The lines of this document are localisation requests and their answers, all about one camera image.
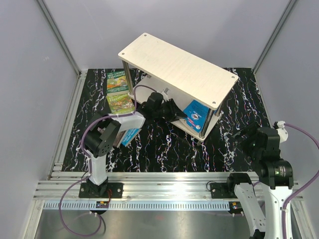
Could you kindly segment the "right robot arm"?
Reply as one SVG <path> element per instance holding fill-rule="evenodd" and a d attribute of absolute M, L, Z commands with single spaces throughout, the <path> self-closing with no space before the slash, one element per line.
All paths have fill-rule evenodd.
<path fill-rule="evenodd" d="M 291 164 L 282 159 L 280 143 L 288 139 L 285 122 L 274 127 L 250 123 L 232 136 L 252 160 L 254 172 L 262 187 L 265 208 L 261 209 L 254 185 L 247 173 L 231 173 L 226 193 L 238 198 L 246 217 L 252 239 L 291 239 L 291 205 L 294 178 Z"/>

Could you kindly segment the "green 65-storey treehouse book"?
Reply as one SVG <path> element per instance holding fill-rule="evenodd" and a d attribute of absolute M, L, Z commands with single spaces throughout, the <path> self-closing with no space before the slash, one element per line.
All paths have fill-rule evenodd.
<path fill-rule="evenodd" d="M 128 94 L 107 96 L 107 101 L 112 114 L 132 113 L 135 106 Z"/>

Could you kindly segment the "blue 26-storey treehouse book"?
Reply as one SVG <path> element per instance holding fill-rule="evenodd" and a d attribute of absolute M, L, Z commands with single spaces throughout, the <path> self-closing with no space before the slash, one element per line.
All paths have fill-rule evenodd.
<path fill-rule="evenodd" d="M 133 128 L 133 129 L 128 130 L 126 132 L 126 134 L 124 135 L 124 138 L 121 142 L 121 145 L 123 145 L 125 147 L 128 146 L 140 131 L 141 131 L 140 128 Z"/>

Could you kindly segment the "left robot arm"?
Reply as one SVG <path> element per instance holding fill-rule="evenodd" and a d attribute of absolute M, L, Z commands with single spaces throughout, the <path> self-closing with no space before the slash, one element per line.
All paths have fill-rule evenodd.
<path fill-rule="evenodd" d="M 113 148 L 118 134 L 134 128 L 140 129 L 145 121 L 159 118 L 175 122 L 186 119 L 187 115 L 173 99 L 166 100 L 162 93 L 153 92 L 132 113 L 122 115 L 97 113 L 92 118 L 81 139 L 81 149 L 87 156 L 89 167 L 86 187 L 90 194 L 101 198 L 107 193 L 106 156 Z"/>

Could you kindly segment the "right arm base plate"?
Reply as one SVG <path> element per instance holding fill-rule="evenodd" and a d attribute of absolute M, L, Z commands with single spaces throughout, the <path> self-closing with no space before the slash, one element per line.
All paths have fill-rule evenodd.
<path fill-rule="evenodd" d="M 209 184 L 212 199 L 237 199 L 234 192 L 230 192 L 227 183 Z"/>

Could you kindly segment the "dark tale of two cities book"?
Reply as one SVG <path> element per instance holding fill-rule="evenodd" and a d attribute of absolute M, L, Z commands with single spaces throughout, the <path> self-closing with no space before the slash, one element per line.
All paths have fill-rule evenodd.
<path fill-rule="evenodd" d="M 116 147 L 116 148 L 120 147 L 125 134 L 126 134 L 126 131 L 121 131 L 117 134 L 115 141 L 113 143 L 113 147 Z"/>

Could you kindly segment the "blue paperback book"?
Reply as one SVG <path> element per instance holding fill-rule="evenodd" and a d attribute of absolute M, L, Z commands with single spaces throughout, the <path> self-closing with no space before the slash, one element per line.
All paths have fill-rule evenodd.
<path fill-rule="evenodd" d="M 209 108 L 200 102 L 193 100 L 186 108 L 184 108 L 183 112 L 187 115 L 185 118 L 185 123 L 192 130 L 199 133 L 201 132 Z"/>

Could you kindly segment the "two-tier wooden shelf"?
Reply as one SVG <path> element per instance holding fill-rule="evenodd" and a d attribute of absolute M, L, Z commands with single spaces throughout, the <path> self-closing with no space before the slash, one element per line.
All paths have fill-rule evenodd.
<path fill-rule="evenodd" d="M 168 89 L 168 97 L 174 99 L 181 110 L 193 100 L 208 107 L 199 132 L 184 120 L 173 123 L 199 141 L 204 141 L 218 122 L 223 102 L 239 79 L 237 75 L 148 33 L 142 33 L 121 50 L 118 57 L 130 91 L 134 89 L 129 73 L 131 66 L 147 75 L 139 83 L 142 89 L 136 91 L 137 102 L 146 101 L 153 90 Z"/>

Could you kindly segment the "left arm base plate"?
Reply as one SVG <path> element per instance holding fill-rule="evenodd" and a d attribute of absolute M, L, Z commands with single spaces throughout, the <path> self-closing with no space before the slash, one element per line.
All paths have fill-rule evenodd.
<path fill-rule="evenodd" d="M 109 198 L 120 199 L 123 195 L 123 183 L 107 183 L 104 185 L 94 185 L 91 183 L 82 183 L 79 191 L 79 198 L 95 199 Z"/>

